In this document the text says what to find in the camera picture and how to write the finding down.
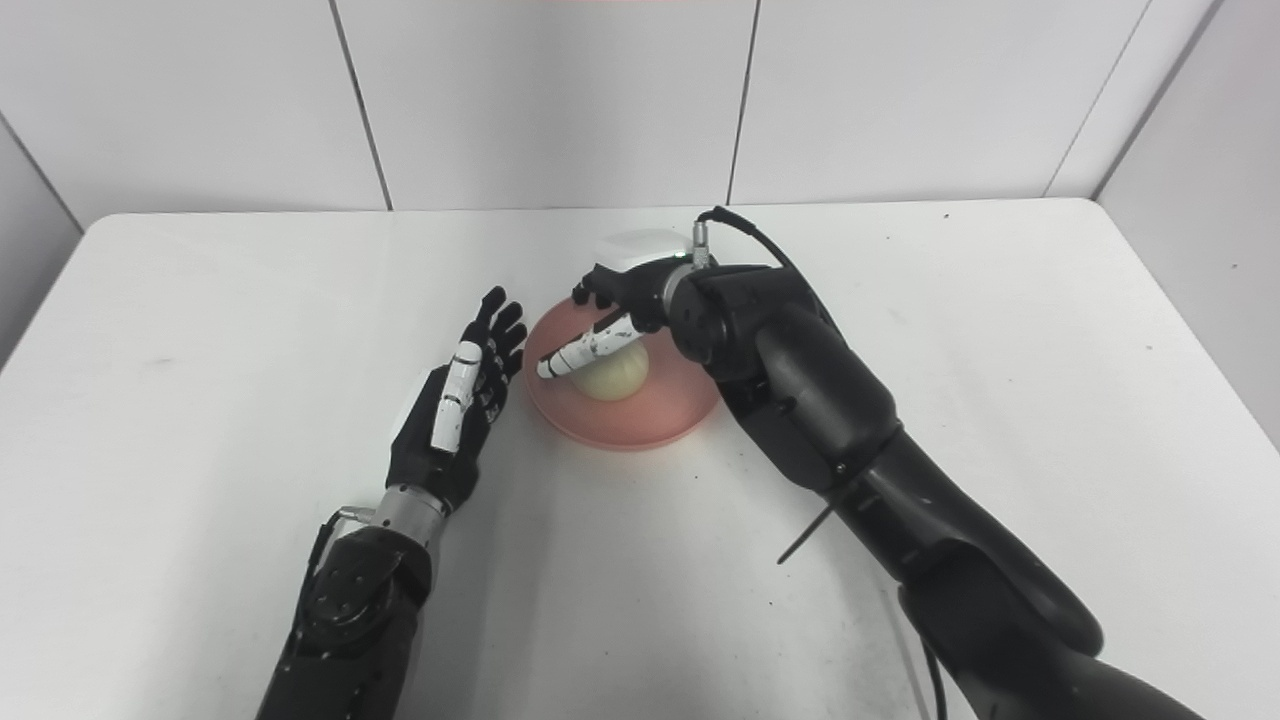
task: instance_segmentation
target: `pink plate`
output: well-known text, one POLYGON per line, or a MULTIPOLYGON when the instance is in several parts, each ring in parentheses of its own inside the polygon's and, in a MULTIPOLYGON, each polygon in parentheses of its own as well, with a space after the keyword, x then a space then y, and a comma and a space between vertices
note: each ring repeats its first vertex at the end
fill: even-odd
POLYGON ((649 450, 675 442, 698 427, 719 400, 716 383, 686 360, 671 332, 644 336, 649 377, 631 397, 593 400, 567 378, 545 380, 534 372, 538 359, 603 318, 608 310, 564 300, 552 307, 525 343, 525 387, 538 411, 566 436, 604 450, 649 450))

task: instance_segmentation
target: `white table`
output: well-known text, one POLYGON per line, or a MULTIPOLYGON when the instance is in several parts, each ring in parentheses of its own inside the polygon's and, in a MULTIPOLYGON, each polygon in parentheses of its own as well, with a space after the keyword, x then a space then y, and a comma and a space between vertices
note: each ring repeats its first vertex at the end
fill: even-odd
MULTIPOLYGON (((1268 717, 1280 459, 1085 201, 748 208, 909 429, 1206 716, 1268 717)), ((315 527, 480 293, 540 315, 594 240, 694 209, 132 215, 0 374, 4 715, 252 716, 315 527)), ((759 260, 728 231, 726 261, 759 260)), ((916 719, 887 583, 719 409, 611 455, 517 393, 445 534, 402 717, 916 719)), ((952 706, 961 700, 952 694, 952 706)), ((965 712, 955 712, 965 716, 965 712)))

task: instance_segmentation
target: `white finger segment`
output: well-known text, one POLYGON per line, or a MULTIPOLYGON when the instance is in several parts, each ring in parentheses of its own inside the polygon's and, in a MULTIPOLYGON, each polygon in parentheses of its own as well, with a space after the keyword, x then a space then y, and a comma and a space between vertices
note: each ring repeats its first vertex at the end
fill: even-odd
POLYGON ((458 438, 462 436, 462 419, 471 407, 476 375, 480 374, 480 346, 471 341, 458 343, 458 350, 449 363, 444 377, 444 392, 440 404, 435 406, 435 424, 431 425, 431 447, 445 452, 458 451, 458 438))
POLYGON ((640 340, 640 331, 631 324, 631 314, 622 315, 604 327, 591 327, 566 342, 559 350, 538 361, 538 377, 544 379, 567 375, 640 340))

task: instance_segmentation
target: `wire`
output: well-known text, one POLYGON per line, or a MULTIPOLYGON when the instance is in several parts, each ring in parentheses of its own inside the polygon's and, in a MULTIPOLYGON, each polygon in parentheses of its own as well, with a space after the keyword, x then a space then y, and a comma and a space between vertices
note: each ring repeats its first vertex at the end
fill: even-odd
POLYGON ((947 720, 947 693, 942 685, 942 670, 938 669, 938 657, 933 655, 929 646, 920 641, 924 648, 924 666, 929 669, 929 682, 933 683, 933 705, 937 707, 937 720, 947 720))
MULTIPOLYGON (((755 227, 755 223, 753 223, 751 220, 748 220, 742 215, 739 215, 737 213, 735 213, 735 211, 732 211, 732 210, 730 210, 730 209, 727 209, 727 208, 724 208, 722 205, 717 205, 717 206, 712 208, 710 210, 707 210, 701 215, 698 215, 698 222, 699 223, 705 223, 707 220, 712 220, 714 223, 721 223, 723 225, 728 225, 728 227, 731 227, 731 228, 741 232, 742 234, 746 234, 746 236, 754 238, 755 242, 759 242, 760 245, 763 245, 764 249, 769 251, 769 255, 773 255, 773 259, 777 260, 783 268, 788 268, 791 270, 795 270, 801 277, 804 275, 804 273, 800 273, 800 270, 796 268, 796 264, 792 263, 790 258, 787 258, 787 254, 783 252, 781 247, 778 247, 778 243, 776 243, 772 240, 769 240, 769 236, 767 236, 763 232, 760 232, 760 228, 755 227)), ((836 320, 833 320, 831 318, 831 313, 827 311, 827 306, 823 305, 822 299, 818 297, 817 292, 813 292, 813 288, 810 288, 809 292, 813 295, 814 302, 818 304, 818 316, 822 319, 823 323, 827 323, 828 325, 831 325, 831 328, 833 331, 836 331, 836 334, 840 336, 841 340, 844 340, 845 334, 842 332, 840 332, 840 328, 836 325, 836 320)))
POLYGON ((705 223, 707 220, 728 225, 741 232, 742 234, 750 236, 756 242, 763 245, 764 249, 769 251, 769 255, 773 255, 773 259, 777 260, 780 264, 782 264, 783 268, 795 268, 795 263, 792 263, 791 259, 787 258, 787 254, 783 252, 781 247, 778 247, 778 243, 769 240, 769 236, 760 232, 760 228, 755 227, 755 223, 748 220, 742 215, 739 215, 737 213, 728 210, 727 208, 717 205, 710 210, 707 210, 701 215, 698 215, 699 223, 705 223))
POLYGON ((329 520, 316 532, 316 541, 311 546, 311 555, 307 557, 307 574, 302 577, 302 587, 298 589, 298 602, 293 606, 293 629, 289 634, 289 639, 285 643, 285 650, 293 646, 297 639, 296 634, 302 626, 302 606, 307 601, 307 594, 311 593, 311 588, 315 587, 316 582, 316 566, 320 565, 320 557, 324 555, 324 548, 329 546, 329 538, 333 537, 334 529, 338 527, 338 521, 342 519, 342 511, 334 512, 329 516, 329 520))

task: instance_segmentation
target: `robotic arm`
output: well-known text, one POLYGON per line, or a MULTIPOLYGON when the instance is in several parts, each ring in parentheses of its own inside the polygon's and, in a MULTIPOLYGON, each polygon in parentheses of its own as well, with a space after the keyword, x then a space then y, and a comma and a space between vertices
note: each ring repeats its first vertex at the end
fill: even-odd
POLYGON ((259 720, 394 715, 445 519, 471 497, 476 459, 520 370, 526 331, 506 297, 493 288, 452 361, 428 375, 392 443, 378 509, 344 507, 320 528, 259 720), (330 544, 344 518, 366 527, 330 544))
MULTIPOLYGON (((978 716, 1198 720, 1096 659, 1102 630, 1093 615, 911 439, 892 395, 786 255, 722 208, 695 225, 704 249, 707 220, 763 238, 782 266, 716 266, 705 252, 701 266, 691 255, 623 273, 598 265, 575 299, 618 301, 614 322, 636 309, 640 328, 660 315, 778 470, 820 495, 900 583, 908 618, 978 716)), ((579 343, 590 347, 596 329, 579 343)))

